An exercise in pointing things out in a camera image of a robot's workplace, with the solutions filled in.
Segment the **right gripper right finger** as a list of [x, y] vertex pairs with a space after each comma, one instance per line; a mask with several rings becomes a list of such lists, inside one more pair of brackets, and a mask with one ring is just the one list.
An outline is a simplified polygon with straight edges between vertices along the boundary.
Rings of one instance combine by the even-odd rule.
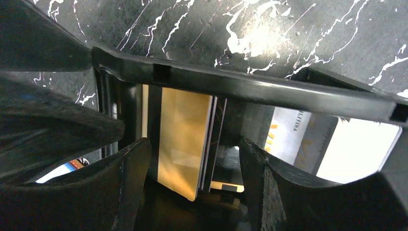
[[404, 143], [384, 168], [340, 184], [304, 172], [247, 138], [239, 156], [251, 229], [254, 231], [405, 231], [408, 166]]

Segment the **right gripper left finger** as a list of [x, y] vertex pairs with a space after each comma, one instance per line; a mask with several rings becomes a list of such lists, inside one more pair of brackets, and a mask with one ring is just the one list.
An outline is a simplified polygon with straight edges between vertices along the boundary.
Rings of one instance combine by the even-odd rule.
[[0, 187], [3, 231], [131, 231], [151, 159], [142, 138], [45, 183]]

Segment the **white VIP credit card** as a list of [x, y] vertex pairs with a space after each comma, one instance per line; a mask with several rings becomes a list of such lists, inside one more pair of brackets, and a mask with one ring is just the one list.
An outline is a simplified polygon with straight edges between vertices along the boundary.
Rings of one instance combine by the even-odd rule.
[[401, 133], [396, 125], [276, 107], [263, 148], [304, 172], [349, 183], [379, 171]]

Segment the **gold credit card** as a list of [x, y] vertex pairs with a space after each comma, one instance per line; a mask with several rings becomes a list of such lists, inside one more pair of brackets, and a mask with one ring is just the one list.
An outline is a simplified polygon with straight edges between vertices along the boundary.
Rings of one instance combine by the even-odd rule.
[[189, 201], [197, 196], [212, 99], [162, 89], [157, 181]]

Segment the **black card tray box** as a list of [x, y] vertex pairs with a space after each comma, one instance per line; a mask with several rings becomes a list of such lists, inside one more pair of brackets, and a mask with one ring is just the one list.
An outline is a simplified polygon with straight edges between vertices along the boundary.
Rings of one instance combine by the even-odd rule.
[[[12, 71], [81, 71], [120, 83], [148, 84], [261, 105], [290, 106], [390, 122], [400, 103], [337, 78], [336, 86], [213, 71], [88, 48], [27, 0], [0, 3], [0, 185], [45, 183], [87, 167], [142, 139], [133, 124], [62, 95], [12, 80]], [[132, 231], [250, 230], [246, 214], [210, 199], [183, 203], [145, 179]]]

